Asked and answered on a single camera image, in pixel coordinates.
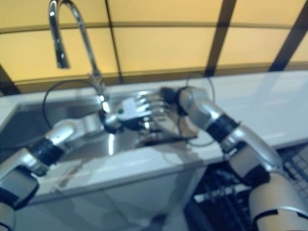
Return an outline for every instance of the chrome faucet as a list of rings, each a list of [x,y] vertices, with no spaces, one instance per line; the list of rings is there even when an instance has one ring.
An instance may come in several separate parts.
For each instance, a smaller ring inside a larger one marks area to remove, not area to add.
[[[92,65],[92,74],[89,74],[90,81],[97,88],[99,93],[103,95],[105,84],[102,80],[102,75],[99,69],[97,68],[85,24],[83,22],[83,19],[81,17],[79,10],[77,9],[76,5],[71,0],[51,0],[49,3],[49,8],[48,8],[49,25],[50,25],[51,34],[52,34],[52,38],[54,42],[54,48],[56,52],[57,66],[58,68],[70,68],[70,65],[69,65],[69,62],[67,60],[67,56],[65,53],[64,45],[62,43],[62,37],[61,37],[60,27],[58,23],[59,9],[63,3],[72,11],[78,23],[84,44],[86,46],[86,50],[87,50],[87,53],[90,59],[90,63]]]

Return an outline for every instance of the white countertop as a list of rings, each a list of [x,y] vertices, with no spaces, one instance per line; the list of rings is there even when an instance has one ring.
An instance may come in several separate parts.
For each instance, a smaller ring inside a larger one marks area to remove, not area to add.
[[[308,71],[234,75],[214,77],[212,80],[217,104],[270,145],[280,146],[308,139]],[[184,84],[184,80],[127,84],[110,86],[108,91],[150,90]],[[211,91],[205,78],[192,79],[190,85]],[[49,99],[78,99],[93,93],[90,88],[58,90]],[[40,102],[43,96],[44,92],[1,97],[0,125],[18,104]],[[208,135],[200,132],[194,142],[209,140]],[[178,142],[87,161],[77,159],[60,162],[51,168],[47,176],[39,178],[40,189],[33,201],[111,187],[220,160],[222,153],[217,144],[204,148],[185,148],[183,142]]]

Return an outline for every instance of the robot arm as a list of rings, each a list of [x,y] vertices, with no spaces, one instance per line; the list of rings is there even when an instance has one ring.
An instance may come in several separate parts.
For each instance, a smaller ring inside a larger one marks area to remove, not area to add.
[[[79,138],[116,133],[122,127],[140,130],[144,117],[164,113],[165,106],[156,95],[128,98],[111,113],[100,110],[80,119],[61,120],[40,141],[10,156],[0,165],[0,231],[14,230],[15,210],[24,207],[39,189],[33,175],[44,176],[52,164],[76,148],[74,143],[82,146],[84,141]]]
[[[255,230],[308,231],[308,208],[282,171],[282,160],[248,127],[235,122],[198,88],[162,89],[168,103],[176,103],[200,129],[231,153],[229,165],[253,187],[249,209]]]

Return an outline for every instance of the sink basin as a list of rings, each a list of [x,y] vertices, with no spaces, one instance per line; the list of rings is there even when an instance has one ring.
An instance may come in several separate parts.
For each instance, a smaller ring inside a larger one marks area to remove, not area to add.
[[[153,91],[111,94],[108,101],[109,107],[112,110],[123,99],[129,96],[148,93],[153,93]],[[99,109],[100,101],[97,96],[83,97],[78,100],[63,99],[48,101],[46,104],[46,114],[53,125],[61,119],[80,118]],[[41,139],[48,130],[49,128],[42,115],[41,102],[18,105],[0,128],[0,161],[3,162],[20,148]],[[84,146],[68,153],[60,161],[114,155],[125,150],[178,139],[171,136],[164,136],[161,140],[158,139],[157,142],[147,143],[141,140],[141,134],[139,132],[128,129],[125,129],[119,134],[103,133],[95,137],[90,137]]]

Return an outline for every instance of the dish rack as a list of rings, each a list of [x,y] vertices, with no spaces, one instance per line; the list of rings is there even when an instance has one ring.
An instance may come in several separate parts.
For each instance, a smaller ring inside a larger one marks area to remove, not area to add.
[[[290,181],[308,203],[308,143],[278,149]],[[184,213],[191,231],[249,231],[248,196],[226,163],[210,165]]]

